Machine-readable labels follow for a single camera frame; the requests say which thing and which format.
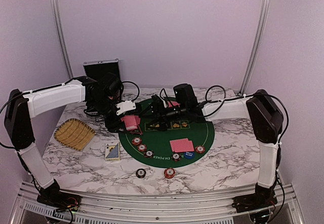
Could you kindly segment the red-backed card deck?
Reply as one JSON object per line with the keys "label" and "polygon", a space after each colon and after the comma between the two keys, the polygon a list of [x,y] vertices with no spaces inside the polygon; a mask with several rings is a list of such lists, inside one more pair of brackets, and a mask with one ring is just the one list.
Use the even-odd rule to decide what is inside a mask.
{"label": "red-backed card deck", "polygon": [[125,115],[121,118],[121,121],[124,122],[127,131],[132,131],[138,128],[136,115]]}

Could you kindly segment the dealt card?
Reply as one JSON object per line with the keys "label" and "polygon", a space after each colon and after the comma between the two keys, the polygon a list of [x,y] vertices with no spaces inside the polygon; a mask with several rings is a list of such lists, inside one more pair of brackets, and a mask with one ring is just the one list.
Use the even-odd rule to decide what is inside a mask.
{"label": "dealt card", "polygon": [[188,139],[176,139],[176,140],[170,140],[170,146],[173,152],[175,153],[182,153],[186,152],[186,143]]}
{"label": "dealt card", "polygon": [[168,107],[175,107],[179,106],[179,103],[176,101],[168,101]]}
{"label": "dealt card", "polygon": [[137,125],[140,125],[141,119],[139,116],[136,116],[136,122],[137,122]]}

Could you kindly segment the triangular all-in button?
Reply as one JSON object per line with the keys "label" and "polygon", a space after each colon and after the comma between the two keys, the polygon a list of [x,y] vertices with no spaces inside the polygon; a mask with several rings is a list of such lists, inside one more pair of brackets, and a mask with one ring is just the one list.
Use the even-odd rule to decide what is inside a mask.
{"label": "triangular all-in button", "polygon": [[139,130],[139,129],[132,130],[132,131],[130,131],[130,133],[135,134],[135,135],[142,135],[143,134],[142,131]]}

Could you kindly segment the blue small blind button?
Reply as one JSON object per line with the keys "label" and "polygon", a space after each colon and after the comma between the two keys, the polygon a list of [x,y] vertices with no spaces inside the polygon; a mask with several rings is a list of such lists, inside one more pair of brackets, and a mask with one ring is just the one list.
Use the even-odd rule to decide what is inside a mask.
{"label": "blue small blind button", "polygon": [[191,160],[195,157],[195,152],[185,152],[183,155],[184,158]]}

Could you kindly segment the red poker chip stack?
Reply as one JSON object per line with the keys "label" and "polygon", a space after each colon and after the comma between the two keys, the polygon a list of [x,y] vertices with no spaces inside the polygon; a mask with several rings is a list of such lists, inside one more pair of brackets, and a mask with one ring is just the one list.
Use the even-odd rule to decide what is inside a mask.
{"label": "red poker chip stack", "polygon": [[175,176],[176,172],[174,168],[167,168],[164,170],[164,176],[167,179],[172,179]]}

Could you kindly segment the black poker chip stack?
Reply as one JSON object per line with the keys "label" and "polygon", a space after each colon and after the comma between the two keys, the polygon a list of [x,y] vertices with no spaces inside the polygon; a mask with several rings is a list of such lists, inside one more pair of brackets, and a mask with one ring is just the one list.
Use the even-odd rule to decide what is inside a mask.
{"label": "black poker chip stack", "polygon": [[143,168],[137,169],[136,176],[138,178],[144,178],[146,176],[146,171]]}

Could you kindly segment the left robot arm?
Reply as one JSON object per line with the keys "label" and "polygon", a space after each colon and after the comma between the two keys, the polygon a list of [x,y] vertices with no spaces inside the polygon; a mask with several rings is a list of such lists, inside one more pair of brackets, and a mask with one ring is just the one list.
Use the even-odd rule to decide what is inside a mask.
{"label": "left robot arm", "polygon": [[117,114],[124,86],[112,73],[107,73],[102,81],[87,76],[73,78],[65,83],[21,92],[11,91],[8,102],[2,107],[6,110],[5,129],[25,168],[42,189],[44,198],[53,206],[64,202],[64,195],[56,180],[46,167],[35,144],[31,119],[47,111],[72,103],[85,102],[104,118],[109,132],[123,129]]}

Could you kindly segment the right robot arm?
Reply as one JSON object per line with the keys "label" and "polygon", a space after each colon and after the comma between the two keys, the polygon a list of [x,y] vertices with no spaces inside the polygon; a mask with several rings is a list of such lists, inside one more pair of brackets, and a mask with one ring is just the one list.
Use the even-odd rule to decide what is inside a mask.
{"label": "right robot arm", "polygon": [[152,95],[147,107],[152,123],[159,124],[160,131],[166,131],[173,120],[189,119],[196,123],[206,119],[249,118],[255,138],[260,147],[260,169],[255,193],[251,204],[261,208],[270,200],[277,183],[277,169],[281,160],[280,140],[289,122],[288,112],[277,106],[280,100],[265,90],[236,98],[218,100],[205,99],[198,102],[190,84],[183,83],[174,87],[177,105],[173,105],[158,95]]}

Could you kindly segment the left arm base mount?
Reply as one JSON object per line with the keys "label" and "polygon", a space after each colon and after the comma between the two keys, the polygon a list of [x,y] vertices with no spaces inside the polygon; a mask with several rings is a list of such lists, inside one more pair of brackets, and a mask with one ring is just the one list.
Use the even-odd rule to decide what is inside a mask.
{"label": "left arm base mount", "polygon": [[48,192],[41,190],[37,197],[39,203],[56,207],[58,211],[77,211],[81,201],[81,196],[61,191]]}

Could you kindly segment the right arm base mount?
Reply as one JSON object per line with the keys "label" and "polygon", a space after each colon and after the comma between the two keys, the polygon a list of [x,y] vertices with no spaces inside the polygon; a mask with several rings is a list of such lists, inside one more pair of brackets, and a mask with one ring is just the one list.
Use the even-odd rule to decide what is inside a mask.
{"label": "right arm base mount", "polygon": [[274,193],[269,198],[265,198],[264,194],[248,194],[233,198],[231,206],[236,209],[237,213],[258,210],[269,206],[275,206],[278,203]]}

